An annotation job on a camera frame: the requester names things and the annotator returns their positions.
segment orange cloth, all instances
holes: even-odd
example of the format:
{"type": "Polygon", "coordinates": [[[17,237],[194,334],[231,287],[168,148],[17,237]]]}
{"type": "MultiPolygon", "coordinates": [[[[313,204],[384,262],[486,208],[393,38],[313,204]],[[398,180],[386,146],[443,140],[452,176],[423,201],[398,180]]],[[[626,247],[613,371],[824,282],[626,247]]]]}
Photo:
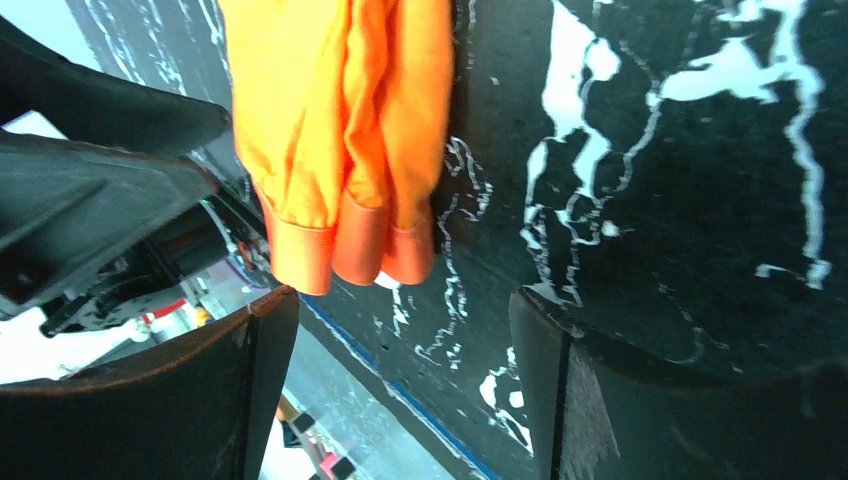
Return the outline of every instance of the orange cloth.
{"type": "Polygon", "coordinates": [[[449,0],[220,0],[236,150],[274,276],[404,284],[433,263],[428,198],[453,83],[449,0]]]}

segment blue line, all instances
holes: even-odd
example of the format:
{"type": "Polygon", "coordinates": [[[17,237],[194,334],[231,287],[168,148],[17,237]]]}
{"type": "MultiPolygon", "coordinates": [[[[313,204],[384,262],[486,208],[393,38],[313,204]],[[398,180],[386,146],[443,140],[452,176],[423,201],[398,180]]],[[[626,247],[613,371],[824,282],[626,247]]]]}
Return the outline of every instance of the blue line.
{"type": "MultiPolygon", "coordinates": [[[[327,325],[327,328],[331,329],[340,337],[342,337],[348,343],[348,345],[350,345],[353,351],[356,352],[357,355],[362,357],[365,363],[371,366],[374,372],[378,372],[377,363],[374,361],[374,359],[370,355],[368,355],[368,353],[358,343],[356,343],[356,341],[354,341],[353,337],[351,337],[343,328],[341,328],[333,320],[333,318],[329,314],[327,314],[327,312],[325,312],[323,309],[321,309],[321,307],[316,305],[315,301],[312,300],[312,297],[301,294],[300,298],[303,300],[303,303],[305,303],[313,312],[315,312],[316,316],[327,325]]],[[[454,446],[454,448],[459,450],[459,452],[464,455],[465,458],[467,458],[471,463],[473,463],[474,466],[477,467],[478,470],[480,470],[480,473],[482,473],[486,476],[486,478],[489,478],[491,480],[495,480],[497,478],[495,474],[491,470],[489,470],[488,467],[483,465],[483,462],[481,462],[477,458],[477,456],[471,453],[471,450],[469,450],[468,447],[463,445],[452,433],[450,433],[441,424],[441,422],[436,420],[436,418],[424,408],[424,405],[421,405],[421,402],[413,398],[412,395],[410,395],[409,392],[407,392],[406,389],[400,385],[400,383],[392,381],[388,382],[388,384],[393,389],[395,389],[395,391],[397,391],[401,397],[408,401],[409,404],[412,405],[412,407],[427,420],[427,423],[429,423],[431,427],[438,430],[439,433],[444,435],[444,437],[451,443],[451,445],[454,446]]]]}

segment white paint splatter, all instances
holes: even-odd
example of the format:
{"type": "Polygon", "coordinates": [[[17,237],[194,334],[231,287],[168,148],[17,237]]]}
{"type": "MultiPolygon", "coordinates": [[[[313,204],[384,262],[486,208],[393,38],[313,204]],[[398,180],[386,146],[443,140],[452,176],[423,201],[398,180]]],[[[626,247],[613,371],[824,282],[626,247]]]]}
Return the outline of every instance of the white paint splatter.
{"type": "Polygon", "coordinates": [[[154,0],[147,0],[147,5],[140,2],[136,3],[135,7],[141,14],[141,22],[144,25],[145,30],[147,30],[147,36],[150,37],[150,40],[153,42],[153,46],[156,49],[156,54],[151,55],[151,57],[153,59],[153,64],[156,67],[156,72],[159,74],[159,78],[165,82],[165,84],[169,87],[169,90],[176,91],[183,96],[187,96],[188,93],[185,89],[185,83],[183,82],[182,75],[180,75],[180,72],[177,69],[174,56],[164,48],[162,42],[159,40],[159,35],[163,33],[162,16],[159,14],[159,8],[156,6],[154,0]]]}
{"type": "Polygon", "coordinates": [[[521,391],[510,392],[509,394],[509,404],[512,405],[512,408],[523,408],[524,407],[524,394],[521,391]]]}
{"type": "Polygon", "coordinates": [[[224,20],[221,17],[221,10],[218,7],[218,2],[210,0],[212,5],[212,14],[209,14],[210,8],[206,6],[207,0],[197,0],[200,4],[200,9],[203,11],[203,18],[206,19],[206,24],[209,26],[209,41],[215,45],[218,51],[218,59],[221,61],[221,66],[224,67],[224,72],[227,74],[227,80],[230,82],[230,87],[233,86],[233,76],[230,74],[230,62],[227,60],[227,44],[224,37],[224,20]]]}
{"type": "Polygon", "coordinates": [[[400,337],[400,326],[409,325],[409,312],[403,307],[400,299],[400,287],[392,289],[392,321],[394,322],[396,337],[400,337]]]}
{"type": "Polygon", "coordinates": [[[374,283],[387,290],[394,290],[395,288],[400,287],[400,282],[382,270],[380,270],[380,273],[377,274],[377,278],[374,279],[374,283]]]}
{"type": "MultiPolygon", "coordinates": [[[[693,101],[719,92],[728,92],[739,98],[756,99],[767,104],[778,100],[771,87],[772,83],[792,80],[797,85],[796,97],[801,107],[786,127],[785,134],[795,149],[795,162],[804,170],[801,203],[806,212],[807,241],[802,250],[810,259],[808,271],[799,277],[809,288],[822,289],[823,281],[832,268],[831,264],[820,256],[824,237],[823,207],[820,200],[824,173],[803,136],[803,130],[816,112],[817,96],[824,89],[824,82],[815,69],[804,63],[798,45],[796,29],[804,13],[805,1],[743,0],[739,4],[738,12],[723,13],[716,18],[725,22],[747,22],[761,19],[765,10],[781,13],[782,20],[777,28],[769,64],[766,67],[760,65],[757,56],[746,43],[747,38],[730,37],[714,54],[693,59],[688,66],[684,66],[685,70],[659,78],[647,62],[631,50],[626,41],[620,42],[619,50],[633,60],[650,81],[650,87],[645,93],[645,105],[650,115],[642,136],[622,157],[624,173],[615,188],[595,185],[595,169],[598,162],[610,153],[610,141],[587,124],[584,114],[591,86],[594,82],[611,80],[617,74],[621,60],[612,51],[606,39],[599,38],[559,1],[553,0],[552,3],[554,11],[551,62],[541,103],[554,123],[554,132],[552,136],[543,138],[527,159],[524,228],[520,233],[536,263],[540,278],[539,282],[530,287],[561,305],[582,307],[576,277],[580,269],[579,250],[585,246],[599,245],[603,237],[612,238],[624,233],[611,221],[601,218],[604,205],[613,194],[622,192],[629,186],[634,171],[633,159],[653,139],[661,117],[660,107],[664,101],[693,101]],[[591,77],[581,86],[585,69],[591,72],[591,77]],[[550,142],[567,142],[568,136],[576,131],[588,136],[586,144],[572,162],[580,185],[569,197],[565,208],[553,211],[557,220],[571,233],[572,261],[567,267],[567,282],[557,289],[551,280],[548,264],[550,253],[545,210],[550,211],[550,207],[537,202],[534,193],[536,183],[547,168],[550,142]],[[585,207],[587,201],[589,212],[575,215],[578,202],[581,207],[585,207]]],[[[593,3],[595,25],[600,19],[600,9],[610,3],[612,2],[593,3]]],[[[701,23],[704,11],[704,8],[697,10],[693,16],[693,25],[701,23]]],[[[682,58],[689,58],[694,35],[690,33],[682,58]]],[[[764,263],[757,268],[755,275],[767,278],[774,271],[789,270],[764,263]]],[[[700,340],[697,330],[695,334],[697,357],[697,351],[700,351],[703,345],[698,346],[700,340]]]]}
{"type": "MultiPolygon", "coordinates": [[[[489,370],[489,374],[483,379],[483,382],[480,384],[479,391],[480,396],[483,398],[483,401],[486,402],[486,405],[492,409],[494,413],[494,418],[489,419],[489,425],[499,426],[502,430],[506,431],[510,437],[512,437],[515,441],[522,444],[524,448],[527,449],[530,454],[533,454],[533,442],[530,438],[530,429],[516,420],[515,417],[512,416],[508,411],[504,408],[500,407],[497,403],[497,397],[495,396],[495,389],[498,388],[498,378],[502,375],[508,375],[515,381],[518,381],[518,367],[515,364],[515,351],[512,347],[509,347],[506,351],[507,355],[507,366],[500,367],[497,370],[489,370]],[[510,424],[515,425],[518,428],[519,433],[522,438],[519,439],[516,435],[516,432],[510,428],[510,424]]],[[[516,403],[520,403],[521,406],[524,405],[524,396],[520,391],[510,392],[510,403],[514,408],[520,408],[516,406],[516,403]]]]}
{"type": "Polygon", "coordinates": [[[109,52],[112,54],[115,63],[121,69],[124,76],[135,83],[146,85],[138,73],[138,65],[135,62],[132,50],[124,40],[126,35],[123,35],[118,28],[115,16],[109,10],[106,2],[103,0],[97,0],[96,2],[94,0],[85,0],[85,6],[88,8],[92,20],[97,24],[98,30],[103,34],[103,39],[106,40],[106,46],[109,48],[109,52]],[[109,29],[106,28],[107,23],[118,32],[117,38],[113,38],[109,33],[109,29]]]}
{"type": "MultiPolygon", "coordinates": [[[[781,80],[795,82],[795,96],[800,107],[784,133],[795,149],[793,160],[804,170],[801,204],[805,212],[807,240],[802,253],[810,260],[810,265],[802,278],[807,287],[822,290],[824,279],[832,268],[830,262],[821,258],[824,170],[804,138],[804,129],[817,111],[818,95],[825,84],[816,69],[804,63],[798,43],[798,22],[806,11],[806,0],[743,0],[735,13],[725,12],[717,19],[723,22],[756,22],[764,18],[767,10],[781,15],[767,66],[759,64],[756,55],[745,43],[746,38],[729,38],[716,54],[690,62],[692,67],[705,69],[679,72],[669,77],[663,85],[663,95],[675,100],[678,99],[676,96],[683,96],[683,100],[696,100],[727,91],[739,98],[756,98],[763,103],[771,103],[777,101],[777,96],[770,84],[781,80]]],[[[754,274],[767,278],[771,271],[789,272],[783,267],[761,264],[754,274]]]]}
{"type": "MultiPolygon", "coordinates": [[[[433,354],[436,351],[445,350],[445,356],[450,369],[456,371],[462,363],[459,355],[460,346],[455,344],[451,350],[446,350],[443,347],[446,345],[446,338],[454,336],[457,325],[464,324],[468,320],[468,312],[465,309],[468,299],[462,277],[454,264],[453,241],[447,228],[447,222],[454,215],[460,215],[461,219],[468,222],[480,221],[489,206],[494,187],[491,182],[482,178],[483,167],[474,158],[471,149],[465,141],[458,137],[450,137],[447,144],[447,151],[448,155],[445,158],[446,171],[452,177],[458,177],[460,174],[467,175],[471,182],[471,190],[454,193],[451,197],[450,205],[439,215],[436,221],[436,225],[444,236],[442,258],[448,269],[448,275],[445,277],[444,292],[445,306],[447,307],[449,318],[448,325],[436,331],[433,342],[429,346],[416,345],[414,351],[427,361],[441,365],[441,361],[433,359],[433,354]],[[459,201],[463,197],[470,200],[470,203],[474,206],[473,210],[458,208],[459,201]]],[[[398,299],[395,299],[395,307],[398,304],[398,299]]]]}

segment wire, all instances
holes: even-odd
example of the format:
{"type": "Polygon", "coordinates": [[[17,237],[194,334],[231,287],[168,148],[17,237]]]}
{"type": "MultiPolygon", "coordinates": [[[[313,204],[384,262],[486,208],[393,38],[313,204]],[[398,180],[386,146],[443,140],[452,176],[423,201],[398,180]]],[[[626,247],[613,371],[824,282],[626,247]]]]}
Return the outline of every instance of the wire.
{"type": "Polygon", "coordinates": [[[233,242],[232,237],[230,237],[230,234],[227,231],[227,227],[224,226],[224,222],[221,221],[221,217],[218,216],[218,214],[215,212],[215,209],[212,208],[212,205],[210,205],[209,202],[206,200],[201,200],[200,206],[202,206],[203,209],[206,210],[206,213],[209,214],[209,218],[212,219],[212,223],[214,223],[215,226],[218,227],[218,231],[221,233],[221,237],[223,237],[224,243],[227,245],[227,251],[230,252],[230,254],[237,252],[238,246],[236,246],[235,242],[233,242]]]}
{"type": "Polygon", "coordinates": [[[251,275],[249,272],[243,270],[241,268],[241,265],[239,265],[237,261],[233,260],[232,257],[227,257],[226,263],[227,263],[227,266],[230,267],[230,270],[232,270],[233,273],[237,277],[239,277],[239,279],[242,282],[246,283],[248,287],[253,288],[253,289],[264,288],[261,285],[259,285],[258,283],[256,283],[256,280],[253,278],[253,275],[251,275]]]}

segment fabric fold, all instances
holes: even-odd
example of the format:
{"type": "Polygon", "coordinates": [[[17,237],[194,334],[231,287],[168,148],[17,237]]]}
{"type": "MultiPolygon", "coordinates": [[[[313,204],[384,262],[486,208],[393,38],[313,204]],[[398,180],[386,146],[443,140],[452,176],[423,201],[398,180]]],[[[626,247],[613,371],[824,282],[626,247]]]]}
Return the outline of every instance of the fabric fold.
{"type": "Polygon", "coordinates": [[[453,81],[448,0],[220,0],[236,152],[274,276],[424,281],[453,81]]]}
{"type": "Polygon", "coordinates": [[[444,164],[453,86],[451,3],[398,0],[387,31],[379,111],[394,205],[382,270],[415,285],[434,259],[429,198],[444,164]]]}
{"type": "Polygon", "coordinates": [[[389,185],[375,94],[388,61],[386,14],[393,1],[353,0],[343,76],[344,142],[349,171],[342,197],[333,269],[354,285],[380,272],[389,214],[389,185]]]}

